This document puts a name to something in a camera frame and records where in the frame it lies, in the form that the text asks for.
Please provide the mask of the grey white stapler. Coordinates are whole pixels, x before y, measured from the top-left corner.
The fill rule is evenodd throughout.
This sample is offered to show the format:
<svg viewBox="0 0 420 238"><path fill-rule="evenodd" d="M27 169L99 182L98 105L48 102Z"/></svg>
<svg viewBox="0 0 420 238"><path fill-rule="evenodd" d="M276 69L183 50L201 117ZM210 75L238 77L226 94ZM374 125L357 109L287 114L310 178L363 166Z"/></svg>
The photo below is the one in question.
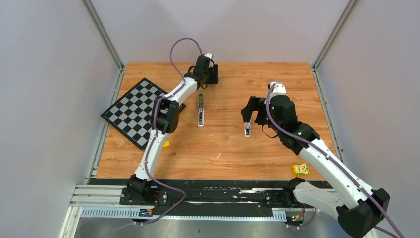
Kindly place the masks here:
<svg viewBox="0 0 420 238"><path fill-rule="evenodd" d="M199 93L198 94L198 127L204 126L204 94Z"/></svg>

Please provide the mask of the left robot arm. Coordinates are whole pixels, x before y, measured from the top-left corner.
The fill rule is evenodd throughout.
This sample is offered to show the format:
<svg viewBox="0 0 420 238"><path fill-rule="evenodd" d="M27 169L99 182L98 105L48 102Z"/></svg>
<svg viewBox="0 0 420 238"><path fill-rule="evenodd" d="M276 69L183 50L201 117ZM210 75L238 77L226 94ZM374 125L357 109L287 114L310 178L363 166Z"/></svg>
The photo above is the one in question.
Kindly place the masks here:
<svg viewBox="0 0 420 238"><path fill-rule="evenodd" d="M218 84L217 67L212 53L199 55L193 71L184 74L182 81L172 91L155 100L150 137L141 162L125 190L126 195L132 195L138 204L148 204L152 198L151 183L156 162L170 134L178 127L180 104L199 88Z"/></svg>

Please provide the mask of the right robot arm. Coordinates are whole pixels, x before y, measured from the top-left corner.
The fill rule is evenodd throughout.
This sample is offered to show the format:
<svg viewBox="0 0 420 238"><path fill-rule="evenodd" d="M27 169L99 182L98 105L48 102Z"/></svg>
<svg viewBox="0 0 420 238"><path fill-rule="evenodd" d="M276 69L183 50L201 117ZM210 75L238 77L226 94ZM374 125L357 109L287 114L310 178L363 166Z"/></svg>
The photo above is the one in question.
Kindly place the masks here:
<svg viewBox="0 0 420 238"><path fill-rule="evenodd" d="M389 193L372 188L345 167L311 126L298 121L295 104L288 96L273 96L268 104L266 98L251 96L241 110L243 122L250 122L254 111L256 124L268 125L286 148L310 163L337 193L333 196L302 178L294 178L283 187L287 206L305 203L320 209L353 238L364 237L385 218Z"/></svg>

